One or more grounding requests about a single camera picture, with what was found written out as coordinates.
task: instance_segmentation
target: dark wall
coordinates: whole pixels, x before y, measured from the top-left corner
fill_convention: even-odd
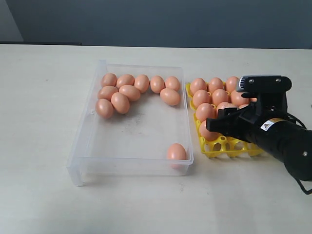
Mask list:
[[[25,41],[309,48],[311,0],[7,0]]]

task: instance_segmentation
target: transparent plastic tray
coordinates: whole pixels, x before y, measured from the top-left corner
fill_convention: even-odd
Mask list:
[[[127,114],[114,113],[102,119],[95,112],[100,81],[106,73],[117,76],[146,74],[149,79],[176,76],[181,83],[181,102],[172,107],[150,89],[130,104]],[[106,64],[99,61],[82,118],[76,133],[67,169],[73,183],[83,185],[85,174],[181,176],[193,163],[183,70],[176,67],[152,67]],[[166,159],[167,149],[180,143],[187,160]]]

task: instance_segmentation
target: warning label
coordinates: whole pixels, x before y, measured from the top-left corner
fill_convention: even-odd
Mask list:
[[[271,126],[277,122],[285,121],[282,118],[271,118],[264,122],[264,124],[260,127],[262,130],[267,131]]]

